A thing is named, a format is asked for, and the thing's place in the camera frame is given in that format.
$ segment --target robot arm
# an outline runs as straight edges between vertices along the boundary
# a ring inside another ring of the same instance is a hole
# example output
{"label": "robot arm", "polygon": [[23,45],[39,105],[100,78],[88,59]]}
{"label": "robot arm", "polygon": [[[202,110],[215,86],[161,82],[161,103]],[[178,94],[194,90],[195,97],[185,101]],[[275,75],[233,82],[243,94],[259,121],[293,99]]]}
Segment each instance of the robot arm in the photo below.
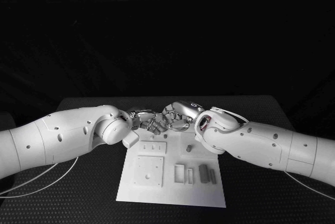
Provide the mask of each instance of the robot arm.
{"label": "robot arm", "polygon": [[135,125],[159,134],[166,130],[153,111],[125,112],[112,105],[49,114],[25,126],[0,132],[0,179],[38,166],[65,162],[101,145],[139,141]]}
{"label": "robot arm", "polygon": [[335,141],[308,136],[257,122],[239,123],[239,115],[192,102],[172,104],[172,113],[195,122],[195,140],[215,154],[226,151],[240,160],[275,170],[305,175],[335,186]]}

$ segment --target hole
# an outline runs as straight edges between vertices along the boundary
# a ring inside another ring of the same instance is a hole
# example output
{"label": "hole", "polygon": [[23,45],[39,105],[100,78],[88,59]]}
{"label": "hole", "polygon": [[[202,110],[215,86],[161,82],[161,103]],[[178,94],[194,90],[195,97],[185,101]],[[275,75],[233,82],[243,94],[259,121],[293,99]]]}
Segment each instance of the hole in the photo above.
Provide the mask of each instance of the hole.
{"label": "hole", "polygon": [[88,132],[87,126],[83,128],[83,130],[84,130],[84,134],[87,135],[87,132]]}
{"label": "hole", "polygon": [[64,135],[60,134],[60,135],[58,135],[58,141],[62,142],[62,140],[64,140]]}

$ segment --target white board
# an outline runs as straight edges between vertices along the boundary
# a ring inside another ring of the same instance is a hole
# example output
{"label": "white board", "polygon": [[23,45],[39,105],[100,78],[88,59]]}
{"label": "white board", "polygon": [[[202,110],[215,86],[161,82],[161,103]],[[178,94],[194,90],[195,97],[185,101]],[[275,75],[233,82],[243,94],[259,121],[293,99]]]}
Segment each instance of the white board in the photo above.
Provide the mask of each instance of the white board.
{"label": "white board", "polygon": [[[152,152],[146,153],[142,151],[143,149],[140,149],[140,145],[143,145],[143,143],[138,142],[127,150],[126,154],[117,201],[226,208],[226,197],[217,155],[214,159],[182,156],[181,136],[184,136],[182,133],[185,132],[181,133],[168,130],[161,135],[153,135],[153,133],[145,129],[139,129],[136,130],[136,133],[140,136],[140,141],[161,143],[166,142],[166,154],[158,155],[158,158],[164,157],[162,187],[135,185],[135,168],[138,165],[136,159],[139,156],[155,156]],[[175,183],[177,164],[185,166],[184,184]],[[214,169],[217,184],[213,184],[211,182],[207,184],[201,183],[198,168],[201,164],[205,164],[210,170]],[[192,186],[188,185],[188,169],[192,169]]]}

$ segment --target table surface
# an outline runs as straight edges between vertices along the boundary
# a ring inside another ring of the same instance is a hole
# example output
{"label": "table surface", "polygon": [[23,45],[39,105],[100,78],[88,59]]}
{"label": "table surface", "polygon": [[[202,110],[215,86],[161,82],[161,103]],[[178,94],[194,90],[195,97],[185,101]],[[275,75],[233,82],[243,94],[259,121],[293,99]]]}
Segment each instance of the table surface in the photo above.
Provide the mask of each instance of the table surface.
{"label": "table surface", "polygon": [[[162,112],[178,100],[210,109],[220,107],[250,121],[295,130],[272,96],[179,96],[67,98],[58,110],[113,105],[122,110],[145,106]],[[218,156],[227,208],[117,202],[126,147],[122,142],[99,146],[81,156],[64,179],[39,193],[6,199],[0,223],[335,223],[335,201],[306,189],[280,171]],[[71,167],[61,163],[36,181],[9,193],[21,195],[52,183]],[[18,174],[16,184],[34,178],[49,166]],[[293,176],[317,190],[335,196],[331,185],[301,175]]]}

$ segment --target dark background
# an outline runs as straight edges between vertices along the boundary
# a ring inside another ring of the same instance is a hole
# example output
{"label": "dark background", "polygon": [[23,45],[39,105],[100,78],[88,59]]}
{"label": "dark background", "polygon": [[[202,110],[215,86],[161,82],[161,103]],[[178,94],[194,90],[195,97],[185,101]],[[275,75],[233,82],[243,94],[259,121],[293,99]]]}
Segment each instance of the dark background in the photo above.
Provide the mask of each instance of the dark background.
{"label": "dark background", "polygon": [[2,0],[0,111],[22,126],[65,97],[272,95],[335,139],[332,1]]}

